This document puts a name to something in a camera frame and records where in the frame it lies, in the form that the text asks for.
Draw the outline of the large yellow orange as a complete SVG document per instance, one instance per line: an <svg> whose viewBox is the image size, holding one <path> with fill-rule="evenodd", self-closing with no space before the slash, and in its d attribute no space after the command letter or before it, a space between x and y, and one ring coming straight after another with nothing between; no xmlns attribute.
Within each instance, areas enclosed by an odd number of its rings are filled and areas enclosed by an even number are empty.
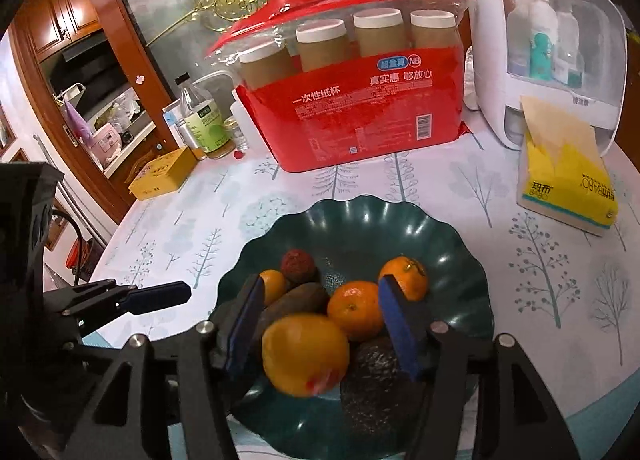
<svg viewBox="0 0 640 460"><path fill-rule="evenodd" d="M326 316L294 313L279 319L262 336L262 366L285 395L321 395L341 382L349 364L349 342Z"/></svg>

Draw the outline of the small yellow orange citrus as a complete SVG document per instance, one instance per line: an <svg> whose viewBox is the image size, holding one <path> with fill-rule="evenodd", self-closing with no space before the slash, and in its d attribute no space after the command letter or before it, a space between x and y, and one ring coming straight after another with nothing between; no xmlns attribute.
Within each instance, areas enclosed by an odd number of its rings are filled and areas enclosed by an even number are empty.
<svg viewBox="0 0 640 460"><path fill-rule="evenodd" d="M265 287L265 306L268 307L274 302L277 302L290 287L288 279L283 275L280 270L267 269L259 274L262 278L262 282Z"/></svg>

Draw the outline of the orange tangerine with stem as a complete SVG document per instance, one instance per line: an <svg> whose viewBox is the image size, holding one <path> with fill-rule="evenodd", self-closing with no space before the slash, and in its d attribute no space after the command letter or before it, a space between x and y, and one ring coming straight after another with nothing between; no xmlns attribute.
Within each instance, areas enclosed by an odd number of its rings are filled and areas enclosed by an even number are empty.
<svg viewBox="0 0 640 460"><path fill-rule="evenodd" d="M426 269L416 259L400 255L386 261L378 273L378 278L384 276L393 276L409 301L419 302L427 295Z"/></svg>

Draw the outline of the dark red lychee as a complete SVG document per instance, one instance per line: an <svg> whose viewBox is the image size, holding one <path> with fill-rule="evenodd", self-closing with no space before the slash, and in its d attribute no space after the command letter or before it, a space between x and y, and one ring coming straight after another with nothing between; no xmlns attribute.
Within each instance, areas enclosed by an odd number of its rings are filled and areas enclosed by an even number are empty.
<svg viewBox="0 0 640 460"><path fill-rule="evenodd" d="M292 249L283 255L280 272L288 281L303 284L311 281L316 272L316 264L306 251Z"/></svg>

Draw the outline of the red basket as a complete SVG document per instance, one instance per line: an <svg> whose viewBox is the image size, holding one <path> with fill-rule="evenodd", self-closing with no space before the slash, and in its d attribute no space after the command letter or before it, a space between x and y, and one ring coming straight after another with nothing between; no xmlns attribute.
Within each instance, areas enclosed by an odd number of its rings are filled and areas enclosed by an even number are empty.
<svg viewBox="0 0 640 460"><path fill-rule="evenodd" d="M87 240L76 240L67 254L65 266L67 269L76 270L84 267L90 253L90 245Z"/></svg>

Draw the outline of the dark avocado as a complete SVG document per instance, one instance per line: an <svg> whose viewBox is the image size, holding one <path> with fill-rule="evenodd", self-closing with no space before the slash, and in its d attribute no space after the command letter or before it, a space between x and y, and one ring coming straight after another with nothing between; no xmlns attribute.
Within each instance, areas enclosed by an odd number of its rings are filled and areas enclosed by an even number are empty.
<svg viewBox="0 0 640 460"><path fill-rule="evenodd" d="M425 385L401 370L389 337L361 344L340 385L341 406L361 435L405 438L418 416Z"/></svg>

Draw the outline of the patterned tablecloth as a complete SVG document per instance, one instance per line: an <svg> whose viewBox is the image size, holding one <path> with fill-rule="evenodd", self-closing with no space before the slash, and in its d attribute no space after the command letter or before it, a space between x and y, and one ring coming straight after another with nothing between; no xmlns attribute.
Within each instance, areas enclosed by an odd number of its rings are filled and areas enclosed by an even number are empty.
<svg viewBox="0 0 640 460"><path fill-rule="evenodd" d="M271 157L205 161L173 193L136 203L96 278L181 280L190 301L126 315L90 342L188 330L230 297L236 264L273 269L298 247L326 287L373 281L410 256L457 328L509 332L566 417L582 458L639 433L639 173L619 147L604 163L620 211L602 237L523 209L518 154L477 114L448 145L291 174Z"/></svg>

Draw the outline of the yellow box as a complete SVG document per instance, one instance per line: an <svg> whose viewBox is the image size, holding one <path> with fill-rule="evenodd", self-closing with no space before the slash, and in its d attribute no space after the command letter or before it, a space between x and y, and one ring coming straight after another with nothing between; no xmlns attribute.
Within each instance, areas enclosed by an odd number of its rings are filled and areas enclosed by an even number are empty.
<svg viewBox="0 0 640 460"><path fill-rule="evenodd" d="M130 193L139 201L177 191L186 181L198 159L190 148L179 148L149 161L129 185Z"/></svg>

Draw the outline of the dark green scalloped plate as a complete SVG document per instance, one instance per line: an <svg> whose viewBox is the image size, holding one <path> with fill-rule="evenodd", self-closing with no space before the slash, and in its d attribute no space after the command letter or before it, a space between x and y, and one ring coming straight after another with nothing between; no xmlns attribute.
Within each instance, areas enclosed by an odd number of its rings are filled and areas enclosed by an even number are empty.
<svg viewBox="0 0 640 460"><path fill-rule="evenodd" d="M334 322L350 345L346 373L329 391L283 394L257 371L233 407L244 428L293 458L384 459L409 443L423 390L400 370L384 327L381 276L395 276L413 301L468 336L488 339L495 328L483 267L453 227L411 203L360 195L279 218L246 243L222 276L219 301L235 298L253 272L291 286L270 296L263 325L314 311Z"/></svg>

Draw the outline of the blue white carton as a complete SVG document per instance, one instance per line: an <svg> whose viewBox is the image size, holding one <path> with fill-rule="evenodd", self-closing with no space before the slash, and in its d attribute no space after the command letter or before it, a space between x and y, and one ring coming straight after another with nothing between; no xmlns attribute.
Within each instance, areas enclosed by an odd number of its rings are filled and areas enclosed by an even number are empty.
<svg viewBox="0 0 640 460"><path fill-rule="evenodd" d="M179 100L171 102L163 108L163 118L179 147L191 149L196 147L191 131L182 118Z"/></svg>

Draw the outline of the clear bottle green label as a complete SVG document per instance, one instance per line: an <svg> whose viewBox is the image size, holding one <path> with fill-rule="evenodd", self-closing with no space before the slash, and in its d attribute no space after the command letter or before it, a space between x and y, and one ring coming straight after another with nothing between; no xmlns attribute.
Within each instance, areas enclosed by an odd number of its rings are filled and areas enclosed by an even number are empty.
<svg viewBox="0 0 640 460"><path fill-rule="evenodd" d="M198 146L210 159L229 154L234 144L222 126L224 120L212 94L193 84L188 73L175 78L180 90L181 116Z"/></svg>

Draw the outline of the small glass jar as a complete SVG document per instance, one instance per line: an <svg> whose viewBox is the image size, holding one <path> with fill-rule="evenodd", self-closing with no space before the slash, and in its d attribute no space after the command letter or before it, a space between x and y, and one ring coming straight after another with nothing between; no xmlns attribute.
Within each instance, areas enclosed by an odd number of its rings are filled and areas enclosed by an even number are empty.
<svg viewBox="0 0 640 460"><path fill-rule="evenodd" d="M238 121L233 115L230 115L224 120L222 126L235 146L235 157L240 159L248 149L248 142Z"/></svg>

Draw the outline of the white plastic bottle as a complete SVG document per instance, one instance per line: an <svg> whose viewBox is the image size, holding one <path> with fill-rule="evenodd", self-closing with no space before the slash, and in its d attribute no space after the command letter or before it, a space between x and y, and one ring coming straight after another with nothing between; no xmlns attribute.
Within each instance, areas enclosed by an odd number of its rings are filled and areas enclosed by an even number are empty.
<svg viewBox="0 0 640 460"><path fill-rule="evenodd" d="M262 138L262 134L255 125L252 116L250 116L250 113L248 113L247 108L245 108L236 90L233 89L231 91L231 94L233 97L233 102L230 106L230 112L235 118L236 123L238 124L247 141L248 149L250 149L250 151L252 151L256 155L266 157L270 154L267 143L265 142L264 138Z"/></svg>

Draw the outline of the red paper cup package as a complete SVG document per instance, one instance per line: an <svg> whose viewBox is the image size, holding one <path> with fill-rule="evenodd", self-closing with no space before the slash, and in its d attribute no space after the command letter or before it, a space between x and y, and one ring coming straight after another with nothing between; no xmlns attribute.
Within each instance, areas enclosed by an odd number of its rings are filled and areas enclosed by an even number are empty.
<svg viewBox="0 0 640 460"><path fill-rule="evenodd" d="M475 0L270 0L209 48L288 172L456 140Z"/></svg>

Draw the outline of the white clear cosmetic organizer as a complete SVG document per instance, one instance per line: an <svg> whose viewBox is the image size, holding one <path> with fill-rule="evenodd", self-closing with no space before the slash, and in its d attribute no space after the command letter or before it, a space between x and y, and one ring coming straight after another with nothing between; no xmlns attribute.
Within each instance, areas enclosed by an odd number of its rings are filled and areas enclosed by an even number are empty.
<svg viewBox="0 0 640 460"><path fill-rule="evenodd" d="M522 100L555 104L615 139L626 90L623 17L610 0L475 0L470 13L476 101L509 149L520 149Z"/></svg>

